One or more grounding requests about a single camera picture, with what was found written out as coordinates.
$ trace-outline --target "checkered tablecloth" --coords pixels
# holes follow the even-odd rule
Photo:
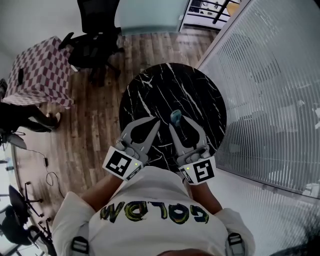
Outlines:
[[[66,94],[71,66],[68,49],[59,50],[61,40],[51,37],[19,54],[13,62],[8,88],[3,99],[6,103],[32,105],[42,102],[59,103],[69,108],[73,100]],[[18,85],[19,70],[23,81]]]

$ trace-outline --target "cable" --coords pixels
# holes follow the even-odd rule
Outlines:
[[[32,149],[27,149],[27,148],[24,148],[24,149],[27,150],[27,151],[32,151],[32,152],[38,153],[38,154],[40,154],[40,155],[43,156],[43,159],[44,159],[44,162],[45,162],[45,170],[46,170],[45,182],[46,182],[50,187],[52,187],[52,186],[54,185],[54,178],[52,177],[52,174],[55,175],[56,180],[57,180],[57,183],[58,183],[59,193],[60,193],[60,195],[62,196],[62,198],[64,199],[65,196],[64,196],[64,194],[62,193],[61,188],[60,188],[59,177],[58,177],[58,175],[57,175],[54,171],[50,171],[50,172],[49,172],[49,170],[48,170],[48,159],[46,158],[46,156],[45,156],[44,154],[42,154],[41,152],[38,152],[38,151],[35,151],[35,150],[32,150]]]

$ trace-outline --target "floor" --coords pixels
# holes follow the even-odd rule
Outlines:
[[[118,80],[112,72],[102,74],[104,86],[88,82],[89,70],[74,73],[69,81],[69,95],[74,99],[71,109],[53,104],[43,104],[41,110],[62,112],[59,129],[51,133],[35,133],[20,128],[29,150],[41,152],[48,158],[48,172],[55,172],[60,189],[81,194],[107,173],[102,169],[109,146],[120,135],[119,105],[129,82],[140,71],[156,64],[172,62],[195,66],[217,33],[210,30],[186,27],[181,33],[153,33],[121,36],[117,53],[110,62],[122,70]],[[57,177],[47,176],[40,153],[17,148],[20,184],[30,181],[28,193],[43,203],[34,204],[45,218],[53,218],[63,198],[59,193]]]

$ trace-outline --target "round table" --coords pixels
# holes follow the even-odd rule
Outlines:
[[[179,171],[169,131],[170,114],[175,110],[203,127],[213,155],[225,136],[226,106],[216,85],[193,67],[163,63],[144,70],[128,85],[119,109],[121,131],[134,120],[159,117],[160,129],[148,152],[149,165],[173,172]],[[193,134],[184,136],[190,140]]]

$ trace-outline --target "table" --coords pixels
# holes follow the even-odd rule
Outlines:
[[[176,150],[168,126],[174,110],[180,110],[203,127],[210,153],[214,154],[225,136],[226,106],[215,84],[193,67],[164,63],[141,72],[123,94],[119,122],[123,131],[134,120],[159,117],[161,126],[148,153],[149,164],[178,172]],[[193,134],[184,136],[190,139]]]
[[[42,102],[58,103],[65,108],[73,104],[67,96],[71,66],[68,49],[59,50],[61,40],[53,36],[19,54],[13,62],[6,103],[32,105]],[[22,84],[18,85],[19,70],[23,69]]]

